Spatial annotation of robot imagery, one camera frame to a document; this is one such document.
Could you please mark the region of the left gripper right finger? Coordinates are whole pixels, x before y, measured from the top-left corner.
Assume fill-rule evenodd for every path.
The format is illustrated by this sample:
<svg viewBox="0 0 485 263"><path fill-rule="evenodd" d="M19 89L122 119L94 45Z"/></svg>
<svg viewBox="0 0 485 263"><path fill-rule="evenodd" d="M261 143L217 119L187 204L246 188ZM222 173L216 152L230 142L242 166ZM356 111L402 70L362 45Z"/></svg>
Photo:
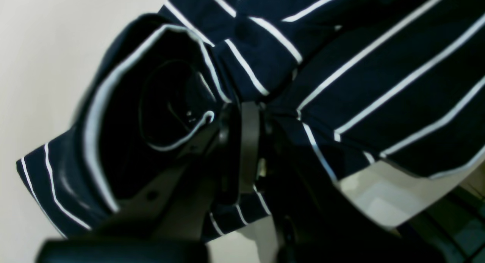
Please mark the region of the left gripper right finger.
<svg viewBox="0 0 485 263"><path fill-rule="evenodd" d="M277 230L278 263L445 263L433 246L369 220L275 120L266 119L262 132L268 173L261 187Z"/></svg>

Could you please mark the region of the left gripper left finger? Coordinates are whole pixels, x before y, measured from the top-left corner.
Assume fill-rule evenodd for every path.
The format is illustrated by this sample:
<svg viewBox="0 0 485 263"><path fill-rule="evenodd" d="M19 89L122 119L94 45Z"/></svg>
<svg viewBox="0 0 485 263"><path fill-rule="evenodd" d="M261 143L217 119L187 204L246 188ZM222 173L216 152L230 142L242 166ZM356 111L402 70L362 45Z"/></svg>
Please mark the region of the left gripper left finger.
<svg viewBox="0 0 485 263"><path fill-rule="evenodd" d="M97 230L46 242L38 263L208 263L200 240L213 202L239 203L256 190L261 113L227 104L175 162Z"/></svg>

